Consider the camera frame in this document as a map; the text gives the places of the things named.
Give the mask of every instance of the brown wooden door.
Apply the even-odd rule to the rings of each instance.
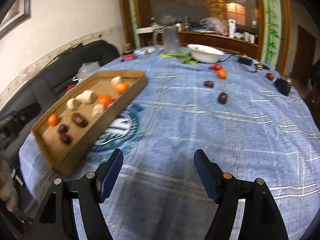
[[[298,25],[297,50],[291,76],[305,86],[310,78],[315,49],[316,38]]]

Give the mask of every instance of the metal bolt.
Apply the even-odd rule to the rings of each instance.
[[[94,172],[88,172],[86,175],[88,179],[92,179],[94,176],[95,176]]]
[[[61,181],[62,181],[62,180],[61,180],[60,178],[56,178],[53,183],[54,183],[55,185],[58,185],[58,184],[61,183]]]
[[[228,172],[225,172],[225,173],[223,173],[223,177],[224,177],[225,179],[231,179],[231,178],[232,178],[232,175],[231,175],[230,173],[228,173]]]
[[[261,179],[261,178],[257,178],[257,183],[260,184],[260,185],[262,185],[262,184],[264,183],[264,180]]]

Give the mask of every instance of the circular logo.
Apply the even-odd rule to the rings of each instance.
[[[125,141],[132,139],[137,130],[137,116],[130,111],[130,108],[126,108],[94,143],[91,152],[105,152],[119,148]]]

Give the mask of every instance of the cardboard tray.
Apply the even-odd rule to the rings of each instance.
[[[116,76],[121,76],[130,86],[121,96],[114,91],[110,83],[111,79]],[[32,127],[41,154],[49,166],[62,174],[72,174],[99,136],[146,85],[147,79],[143,71],[113,70],[97,72],[68,91]],[[69,99],[75,98],[87,89],[95,91],[97,96],[108,94],[112,98],[116,98],[117,101],[96,117],[92,117],[92,109],[97,104],[96,102],[81,104],[76,112],[80,113],[89,122],[86,127],[81,128],[71,122],[71,114],[75,111],[67,109],[66,103]],[[47,123],[47,119],[52,114],[57,114],[60,117],[60,122],[56,126],[50,126]],[[69,126],[67,134],[72,138],[70,145],[66,145],[59,140],[57,129],[61,124]]]

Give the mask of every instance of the glass pitcher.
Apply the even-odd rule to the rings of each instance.
[[[159,47],[157,42],[158,33],[162,34],[163,45]],[[153,45],[156,47],[156,52],[167,54],[167,53],[179,53],[180,52],[180,42],[178,37],[178,27],[165,26],[161,29],[156,29],[153,31]]]

